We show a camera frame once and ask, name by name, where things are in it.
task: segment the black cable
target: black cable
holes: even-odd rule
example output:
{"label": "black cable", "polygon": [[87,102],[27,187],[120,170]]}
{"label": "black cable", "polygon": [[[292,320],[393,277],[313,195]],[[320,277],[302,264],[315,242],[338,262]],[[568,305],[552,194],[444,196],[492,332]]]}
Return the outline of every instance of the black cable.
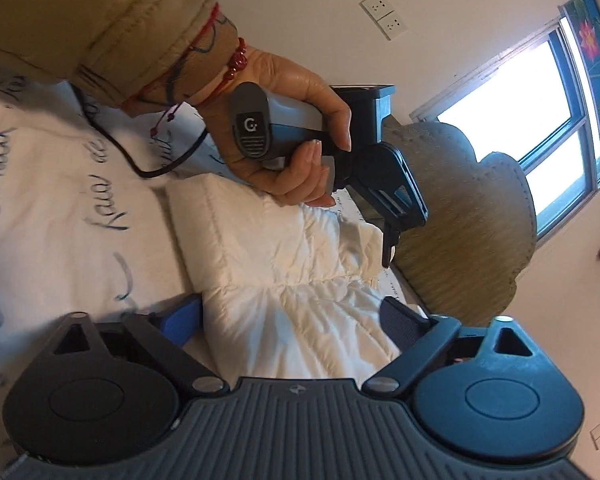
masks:
{"label": "black cable", "polygon": [[193,155],[193,153],[200,147],[202,142],[205,140],[205,137],[209,133],[209,130],[205,127],[205,129],[202,130],[200,136],[196,139],[196,142],[194,142],[193,145],[186,152],[180,155],[177,159],[170,162],[166,166],[163,166],[159,170],[143,171],[140,168],[138,168],[138,165],[133,160],[131,155],[129,155],[128,151],[122,146],[122,144],[120,144],[116,139],[114,139],[109,134],[109,132],[105,130],[102,126],[100,126],[94,120],[92,115],[87,112],[84,92],[82,92],[82,90],[80,90],[77,86],[74,85],[71,85],[71,88],[74,90],[75,98],[78,99],[78,102],[80,103],[80,108],[82,109],[82,114],[84,115],[84,118],[87,119],[89,126],[96,130],[98,133],[100,133],[103,137],[105,137],[105,139],[111,142],[118,150],[120,150],[120,153],[122,153],[122,156],[125,157],[125,160],[131,166],[131,169],[134,170],[134,173],[140,178],[155,178],[157,176],[162,176],[164,174],[169,173],[170,171],[175,170],[179,165],[181,165],[185,160],[187,160],[191,155]]}

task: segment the power outlet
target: power outlet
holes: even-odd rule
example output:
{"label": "power outlet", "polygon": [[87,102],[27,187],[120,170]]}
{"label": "power outlet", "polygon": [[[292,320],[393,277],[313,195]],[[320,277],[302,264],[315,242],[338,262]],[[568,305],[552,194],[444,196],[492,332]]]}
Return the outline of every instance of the power outlet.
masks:
{"label": "power outlet", "polygon": [[404,21],[395,10],[378,20],[376,23],[388,40],[394,40],[397,36],[400,36],[407,30]]}
{"label": "power outlet", "polygon": [[394,12],[394,7],[387,0],[363,0],[360,5],[375,22]]}

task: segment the pink flower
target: pink flower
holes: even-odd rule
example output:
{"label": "pink flower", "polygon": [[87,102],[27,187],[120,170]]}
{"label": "pink flower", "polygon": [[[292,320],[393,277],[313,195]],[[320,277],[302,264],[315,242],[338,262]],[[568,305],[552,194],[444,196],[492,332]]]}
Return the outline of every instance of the pink flower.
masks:
{"label": "pink flower", "polygon": [[596,56],[600,55],[600,46],[596,39],[595,29],[589,25],[587,20],[584,20],[580,23],[579,34],[582,38],[582,42],[580,43],[582,51],[589,58],[589,61],[593,61],[596,59]]}

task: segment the fingernail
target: fingernail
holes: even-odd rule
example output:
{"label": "fingernail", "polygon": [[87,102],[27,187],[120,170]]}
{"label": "fingernail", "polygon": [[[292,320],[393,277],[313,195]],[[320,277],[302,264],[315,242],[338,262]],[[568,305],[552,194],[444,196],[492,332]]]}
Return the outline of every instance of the fingernail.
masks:
{"label": "fingernail", "polygon": [[314,164],[318,166],[320,164],[320,158],[322,156],[322,143],[320,140],[314,140]]}
{"label": "fingernail", "polygon": [[325,187],[327,185],[327,179],[329,177],[329,168],[328,166],[322,167],[322,172],[320,173],[320,187]]}
{"label": "fingernail", "polygon": [[315,140],[308,142],[306,144],[306,146],[304,147],[304,149],[305,149],[305,154],[304,154],[305,160],[307,162],[313,162],[314,161],[314,152],[315,152]]}

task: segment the wall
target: wall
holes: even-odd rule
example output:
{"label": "wall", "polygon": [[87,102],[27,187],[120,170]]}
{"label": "wall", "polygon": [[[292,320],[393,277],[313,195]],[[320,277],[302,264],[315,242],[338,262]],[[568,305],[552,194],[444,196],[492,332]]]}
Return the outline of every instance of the wall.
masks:
{"label": "wall", "polygon": [[254,46],[331,84],[395,84],[401,122],[428,99],[558,15],[567,0],[389,0],[409,30],[387,41],[362,0],[222,0]]}
{"label": "wall", "polygon": [[[385,40],[362,0],[222,0],[240,34],[331,84],[395,84],[394,115],[557,17],[568,0],[389,0],[408,31]],[[508,312],[548,351],[586,401],[575,461],[600,479],[589,430],[600,423],[600,195],[538,250]]]}

